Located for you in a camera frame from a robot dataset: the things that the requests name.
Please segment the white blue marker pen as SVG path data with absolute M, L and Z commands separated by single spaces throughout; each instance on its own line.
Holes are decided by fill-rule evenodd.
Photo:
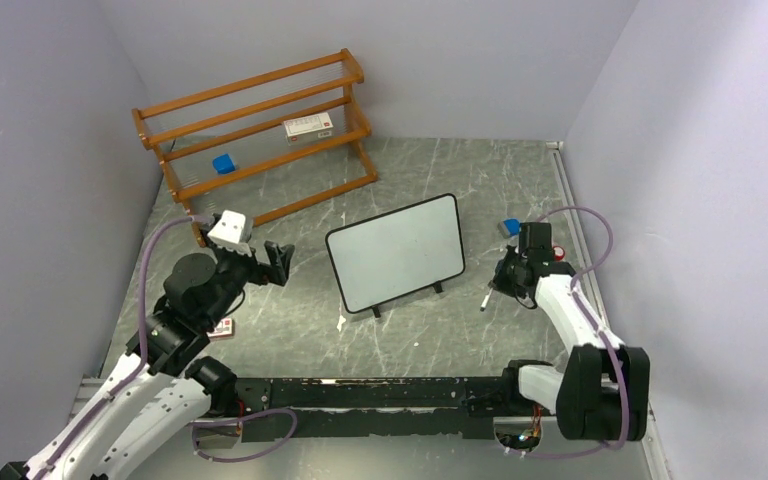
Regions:
M 493 282 L 491 281 L 491 282 L 489 282 L 489 283 L 488 283 L 488 290 L 487 290 L 487 293 L 486 293 L 486 295 L 484 296 L 484 298 L 483 298 L 483 300 L 482 300 L 482 302 L 481 302 L 481 304 L 480 304 L 480 307 L 479 307 L 479 311 L 480 311 L 480 312 L 484 312 L 484 311 L 486 311 L 486 309 L 487 309 L 487 307 L 488 307 L 488 304 L 489 304 L 489 302 L 490 302 L 490 299 L 492 298 L 492 295 L 493 295 L 493 292 L 494 292 L 494 290 L 495 290 L 495 288 L 494 288 L 494 284 L 493 284 Z

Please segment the white whiteboard black frame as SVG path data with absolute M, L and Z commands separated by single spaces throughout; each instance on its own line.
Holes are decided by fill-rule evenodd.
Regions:
M 466 270 L 457 198 L 445 193 L 325 236 L 343 308 L 372 306 L 455 278 Z

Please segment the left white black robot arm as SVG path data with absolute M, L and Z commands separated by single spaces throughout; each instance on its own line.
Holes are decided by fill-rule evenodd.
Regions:
M 236 376 L 201 353 L 246 285 L 286 285 L 294 246 L 264 247 L 267 262 L 217 245 L 181 257 L 104 383 L 54 440 L 6 463 L 0 479 L 126 479 L 191 422 L 231 411 Z

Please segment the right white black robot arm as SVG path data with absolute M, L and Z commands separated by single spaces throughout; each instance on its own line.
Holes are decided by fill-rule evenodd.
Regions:
M 517 243 L 506 249 L 490 286 L 530 310 L 542 311 L 567 351 L 564 370 L 522 364 L 499 391 L 510 413 L 535 403 L 554 414 L 568 440 L 611 446 L 636 442 L 646 433 L 651 362 L 627 345 L 586 299 L 576 270 L 558 253 L 546 222 L 521 224 Z

